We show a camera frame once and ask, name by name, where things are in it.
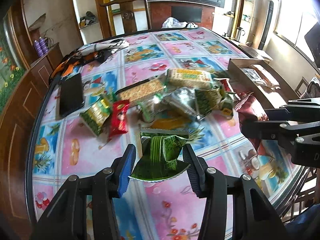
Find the red cartoon snack packet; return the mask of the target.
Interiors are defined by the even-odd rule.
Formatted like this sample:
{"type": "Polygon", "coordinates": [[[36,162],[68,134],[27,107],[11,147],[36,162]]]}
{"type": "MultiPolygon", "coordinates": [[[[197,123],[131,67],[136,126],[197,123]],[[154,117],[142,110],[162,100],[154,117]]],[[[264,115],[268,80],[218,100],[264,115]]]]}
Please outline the red cartoon snack packet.
{"type": "Polygon", "coordinates": [[[127,133],[126,113],[129,109],[129,100],[120,100],[113,104],[110,131],[108,138],[127,133]]]}

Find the dark red snack packet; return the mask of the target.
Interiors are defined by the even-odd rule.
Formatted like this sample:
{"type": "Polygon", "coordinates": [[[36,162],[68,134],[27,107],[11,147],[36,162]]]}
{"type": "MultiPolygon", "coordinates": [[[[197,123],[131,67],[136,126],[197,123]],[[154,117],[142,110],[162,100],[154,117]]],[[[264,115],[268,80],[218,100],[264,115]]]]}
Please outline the dark red snack packet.
{"type": "Polygon", "coordinates": [[[240,101],[234,107],[238,113],[239,127],[241,133],[251,142],[255,151],[258,150],[261,139],[258,139],[255,132],[246,124],[255,121],[268,121],[269,118],[260,102],[253,96],[253,92],[240,93],[240,101]]]}

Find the red white snack packet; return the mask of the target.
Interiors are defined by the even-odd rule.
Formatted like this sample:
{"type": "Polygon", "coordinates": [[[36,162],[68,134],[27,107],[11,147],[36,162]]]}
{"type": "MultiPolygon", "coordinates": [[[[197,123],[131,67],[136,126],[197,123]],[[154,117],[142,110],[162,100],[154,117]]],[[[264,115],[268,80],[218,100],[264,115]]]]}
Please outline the red white snack packet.
{"type": "Polygon", "coordinates": [[[229,78],[216,78],[217,81],[219,81],[223,87],[224,87],[224,90],[228,93],[233,93],[234,90],[232,89],[230,83],[229,83],[229,78]]]}

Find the cracker pack with yellow label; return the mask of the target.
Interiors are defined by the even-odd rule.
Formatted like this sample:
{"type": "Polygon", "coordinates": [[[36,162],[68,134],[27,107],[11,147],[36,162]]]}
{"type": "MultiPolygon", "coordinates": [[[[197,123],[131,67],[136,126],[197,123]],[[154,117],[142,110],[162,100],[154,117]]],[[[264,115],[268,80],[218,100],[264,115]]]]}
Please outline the cracker pack with yellow label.
{"type": "Polygon", "coordinates": [[[211,89],[211,74],[202,70],[172,68],[167,71],[167,84],[175,87],[211,89]]]}

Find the patterned cloth bundle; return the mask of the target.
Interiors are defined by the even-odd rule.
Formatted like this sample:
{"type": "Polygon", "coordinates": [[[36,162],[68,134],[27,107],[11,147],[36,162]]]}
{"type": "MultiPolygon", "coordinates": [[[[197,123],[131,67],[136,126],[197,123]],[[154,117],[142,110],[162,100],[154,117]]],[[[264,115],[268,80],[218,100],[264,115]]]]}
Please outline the patterned cloth bundle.
{"type": "Polygon", "coordinates": [[[111,55],[128,46],[129,42],[122,38],[84,45],[68,54],[55,68],[49,76],[49,84],[57,75],[61,75],[62,78],[69,76],[76,66],[84,66],[93,61],[104,63],[111,55]]]}

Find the silver foil snack bag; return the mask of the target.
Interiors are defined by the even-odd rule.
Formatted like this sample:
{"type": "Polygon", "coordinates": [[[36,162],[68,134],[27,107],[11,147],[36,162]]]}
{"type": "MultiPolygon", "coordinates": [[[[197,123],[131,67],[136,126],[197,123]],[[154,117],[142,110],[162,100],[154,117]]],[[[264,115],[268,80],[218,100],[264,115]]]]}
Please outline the silver foil snack bag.
{"type": "Polygon", "coordinates": [[[256,85],[267,86],[267,83],[260,77],[256,70],[251,68],[241,68],[241,71],[256,85]]]}

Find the silver foil snack packet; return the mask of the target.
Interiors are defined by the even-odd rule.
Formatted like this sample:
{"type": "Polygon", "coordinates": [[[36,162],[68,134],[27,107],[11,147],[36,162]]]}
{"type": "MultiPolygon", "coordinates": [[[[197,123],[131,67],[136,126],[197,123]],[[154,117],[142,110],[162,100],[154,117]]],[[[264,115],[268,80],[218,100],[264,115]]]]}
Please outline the silver foil snack packet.
{"type": "Polygon", "coordinates": [[[178,88],[167,94],[163,100],[167,105],[178,111],[178,113],[191,118],[191,120],[200,119],[200,115],[196,109],[194,88],[178,88]]]}

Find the white plastic bag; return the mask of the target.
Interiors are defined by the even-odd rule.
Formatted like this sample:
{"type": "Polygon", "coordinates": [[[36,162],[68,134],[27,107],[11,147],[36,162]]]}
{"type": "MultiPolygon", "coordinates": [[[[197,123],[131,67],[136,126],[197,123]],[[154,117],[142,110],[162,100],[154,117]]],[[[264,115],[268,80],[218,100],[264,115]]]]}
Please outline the white plastic bag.
{"type": "Polygon", "coordinates": [[[177,20],[176,18],[173,17],[169,17],[167,18],[163,24],[162,24],[162,28],[188,28],[188,29],[193,29],[193,28],[197,28],[198,25],[196,25],[193,22],[180,22],[179,20],[177,20]]]}

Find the wooden sideboard cabinet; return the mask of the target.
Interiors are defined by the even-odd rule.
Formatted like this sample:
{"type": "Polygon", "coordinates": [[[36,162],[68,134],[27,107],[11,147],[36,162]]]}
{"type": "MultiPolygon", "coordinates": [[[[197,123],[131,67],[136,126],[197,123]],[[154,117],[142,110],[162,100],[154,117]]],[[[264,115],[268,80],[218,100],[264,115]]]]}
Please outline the wooden sideboard cabinet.
{"type": "Polygon", "coordinates": [[[28,142],[49,87],[49,76],[63,55],[59,44],[24,72],[1,113],[1,231],[28,239],[31,223],[25,195],[28,142]]]}

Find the black smartphone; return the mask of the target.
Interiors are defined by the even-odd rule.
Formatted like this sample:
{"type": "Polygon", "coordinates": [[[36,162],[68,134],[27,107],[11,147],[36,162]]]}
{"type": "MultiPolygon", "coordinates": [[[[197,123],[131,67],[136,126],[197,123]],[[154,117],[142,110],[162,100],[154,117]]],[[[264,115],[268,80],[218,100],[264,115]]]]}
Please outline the black smartphone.
{"type": "Polygon", "coordinates": [[[61,83],[59,115],[65,118],[84,105],[82,79],[81,74],[78,73],[61,83]]]}

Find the cracker pack with black stripe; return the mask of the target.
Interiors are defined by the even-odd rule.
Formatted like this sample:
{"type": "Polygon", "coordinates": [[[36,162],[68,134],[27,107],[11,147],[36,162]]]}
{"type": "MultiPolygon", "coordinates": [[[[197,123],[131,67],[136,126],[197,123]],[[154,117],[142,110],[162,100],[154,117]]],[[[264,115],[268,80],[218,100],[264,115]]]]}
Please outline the cracker pack with black stripe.
{"type": "Polygon", "coordinates": [[[164,90],[165,85],[159,79],[146,79],[118,90],[116,96],[120,101],[129,100],[129,107],[135,107],[164,90]]]}

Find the orange snack packet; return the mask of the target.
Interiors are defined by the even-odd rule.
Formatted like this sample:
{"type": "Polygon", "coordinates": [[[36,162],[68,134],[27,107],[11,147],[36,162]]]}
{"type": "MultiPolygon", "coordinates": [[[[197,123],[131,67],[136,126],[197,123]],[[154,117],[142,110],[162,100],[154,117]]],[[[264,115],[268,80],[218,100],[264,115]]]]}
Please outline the orange snack packet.
{"type": "Polygon", "coordinates": [[[280,89],[279,82],[262,65],[252,64],[250,65],[250,67],[259,74],[259,76],[264,80],[268,88],[280,89]]]}

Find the green yellow pea packet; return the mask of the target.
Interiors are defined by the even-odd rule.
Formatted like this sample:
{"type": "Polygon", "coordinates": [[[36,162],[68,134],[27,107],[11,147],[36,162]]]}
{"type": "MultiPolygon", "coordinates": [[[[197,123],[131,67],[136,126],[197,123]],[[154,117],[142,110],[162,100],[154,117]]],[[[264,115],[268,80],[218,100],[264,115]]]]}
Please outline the green yellow pea packet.
{"type": "Polygon", "coordinates": [[[212,111],[218,111],[229,119],[233,117],[234,102],[224,89],[195,89],[195,102],[197,112],[202,119],[210,115],[212,111]]]}

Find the green pea snack packet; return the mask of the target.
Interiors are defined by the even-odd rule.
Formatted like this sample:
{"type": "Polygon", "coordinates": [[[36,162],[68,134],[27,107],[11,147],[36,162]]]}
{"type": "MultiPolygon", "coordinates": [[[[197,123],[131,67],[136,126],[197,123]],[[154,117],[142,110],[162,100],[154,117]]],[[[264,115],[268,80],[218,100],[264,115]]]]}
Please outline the green pea snack packet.
{"type": "Polygon", "coordinates": [[[111,115],[111,104],[107,97],[101,96],[89,109],[79,114],[84,124],[98,137],[105,121],[111,115]]]}

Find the green crinkled snack packet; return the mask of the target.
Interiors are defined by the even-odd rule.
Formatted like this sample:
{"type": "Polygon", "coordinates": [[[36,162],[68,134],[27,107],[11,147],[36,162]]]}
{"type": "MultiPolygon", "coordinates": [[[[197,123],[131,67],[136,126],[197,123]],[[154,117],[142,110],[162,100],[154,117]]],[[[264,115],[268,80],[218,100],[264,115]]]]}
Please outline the green crinkled snack packet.
{"type": "Polygon", "coordinates": [[[157,183],[187,170],[189,164],[178,158],[189,141],[188,131],[142,128],[140,139],[142,157],[135,165],[131,179],[157,183]]]}

